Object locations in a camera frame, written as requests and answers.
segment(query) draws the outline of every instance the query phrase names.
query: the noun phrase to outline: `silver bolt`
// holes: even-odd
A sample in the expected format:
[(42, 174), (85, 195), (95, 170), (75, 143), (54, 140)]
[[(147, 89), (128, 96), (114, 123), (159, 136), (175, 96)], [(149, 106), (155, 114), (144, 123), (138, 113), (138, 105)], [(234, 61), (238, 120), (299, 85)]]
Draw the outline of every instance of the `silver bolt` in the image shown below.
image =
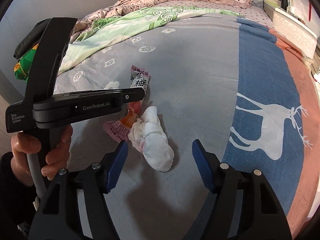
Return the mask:
[(220, 163), (220, 168), (226, 170), (229, 168), (229, 165), (228, 165), (228, 163)]
[(93, 168), (94, 170), (97, 170), (101, 167), (100, 163), (92, 163), (91, 168)]
[(262, 174), (260, 170), (254, 170), (253, 173), (257, 176), (260, 176)]
[(58, 173), (59, 173), (59, 175), (64, 175), (64, 174), (67, 173), (67, 170), (66, 170), (66, 169), (60, 169), (60, 170), (58, 171)]

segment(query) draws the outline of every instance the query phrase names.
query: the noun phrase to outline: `crumpled white cloth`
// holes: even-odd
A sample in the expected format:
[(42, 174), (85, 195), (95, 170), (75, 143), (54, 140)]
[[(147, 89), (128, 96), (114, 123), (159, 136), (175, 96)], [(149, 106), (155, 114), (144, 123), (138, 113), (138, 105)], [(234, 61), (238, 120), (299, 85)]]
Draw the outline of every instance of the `crumpled white cloth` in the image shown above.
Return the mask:
[(148, 107), (141, 119), (137, 118), (128, 138), (152, 168), (157, 171), (168, 171), (171, 168), (174, 152), (168, 145), (155, 106)]

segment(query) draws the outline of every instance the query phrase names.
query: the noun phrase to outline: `black device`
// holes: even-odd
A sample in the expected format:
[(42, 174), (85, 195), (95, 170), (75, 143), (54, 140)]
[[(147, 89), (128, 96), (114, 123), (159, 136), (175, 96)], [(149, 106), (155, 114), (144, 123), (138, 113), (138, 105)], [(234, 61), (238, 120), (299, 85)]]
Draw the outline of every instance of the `black device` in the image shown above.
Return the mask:
[(53, 90), (77, 19), (52, 18), (36, 50), (24, 100), (10, 105), (5, 113), (8, 133), (24, 131), (41, 142), (38, 154), (27, 155), (37, 194), (49, 185), (41, 175), (47, 153), (56, 147), (65, 125), (121, 111), (124, 103), (142, 100), (143, 88), (79, 91), (53, 95)]
[[(105, 154), (100, 163), (83, 171), (61, 169), (50, 184), (34, 217), (29, 240), (88, 240), (83, 231), (77, 204), (77, 190), (84, 191), (85, 208), (93, 240), (119, 240), (103, 194), (116, 186), (128, 154), (122, 141), (115, 152)], [(291, 240), (282, 207), (268, 180), (260, 170), (236, 171), (220, 163), (215, 154), (206, 152), (199, 140), (192, 154), (204, 186), (217, 194), (201, 240)], [(236, 193), (242, 189), (243, 200), (238, 232), (228, 238)]]

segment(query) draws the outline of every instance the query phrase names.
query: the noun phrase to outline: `polka dot bed sheet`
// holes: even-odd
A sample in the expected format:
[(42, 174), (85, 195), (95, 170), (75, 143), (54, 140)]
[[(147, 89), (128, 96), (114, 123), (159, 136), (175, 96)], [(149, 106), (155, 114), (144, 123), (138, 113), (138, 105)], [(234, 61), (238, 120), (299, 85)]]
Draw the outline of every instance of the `polka dot bed sheet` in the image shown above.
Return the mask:
[(259, 8), (256, 6), (251, 6), (250, 8), (242, 9), (242, 8), (232, 7), (229, 5), (217, 4), (217, 3), (211, 3), (211, 2), (202, 2), (202, 1), (169, 1), (169, 2), (158, 4), (154, 7), (166, 7), (166, 6), (183, 6), (183, 7), (196, 6), (199, 8), (229, 10), (229, 11), (236, 12), (243, 15), (250, 21), (260, 23), (269, 28), (274, 28), (273, 23), (269, 18), (269, 16), (267, 15), (267, 13), (262, 8)]

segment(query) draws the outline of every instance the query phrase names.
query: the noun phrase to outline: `pink snack package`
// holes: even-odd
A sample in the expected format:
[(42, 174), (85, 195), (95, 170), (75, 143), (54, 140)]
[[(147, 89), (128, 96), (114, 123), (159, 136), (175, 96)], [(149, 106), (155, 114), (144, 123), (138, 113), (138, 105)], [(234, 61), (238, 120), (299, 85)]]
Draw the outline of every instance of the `pink snack package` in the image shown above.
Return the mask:
[[(149, 78), (150, 75), (144, 68), (132, 66), (130, 88), (142, 87), (146, 92)], [(137, 121), (143, 99), (141, 101), (128, 103), (127, 114), (124, 118), (117, 121), (108, 121), (103, 124), (103, 129), (117, 142), (128, 139), (128, 134), (132, 125)]]

